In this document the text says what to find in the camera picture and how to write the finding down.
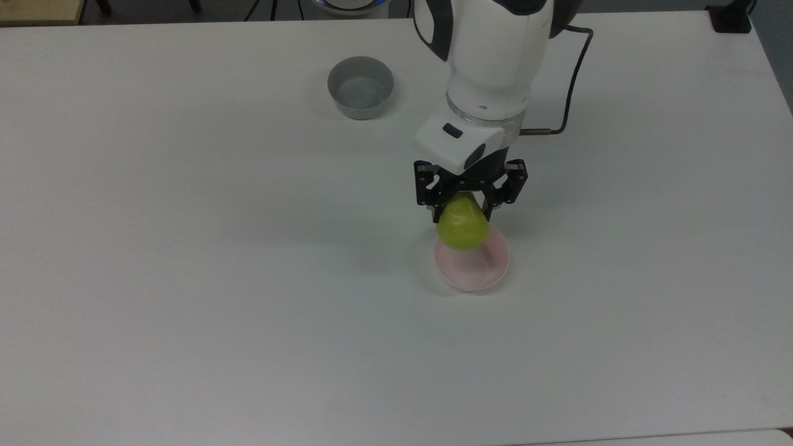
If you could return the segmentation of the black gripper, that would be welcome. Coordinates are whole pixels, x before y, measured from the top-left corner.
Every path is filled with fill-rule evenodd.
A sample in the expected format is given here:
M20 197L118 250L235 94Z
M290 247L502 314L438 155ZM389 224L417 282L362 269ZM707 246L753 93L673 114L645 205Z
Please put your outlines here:
M527 181L526 163L522 159L506 162L509 147L493 152L462 172L453 174L428 161L413 164L416 203L426 207L437 224L444 213L448 194L459 191L480 191L484 203L481 210L487 221L493 211L504 204L514 204Z

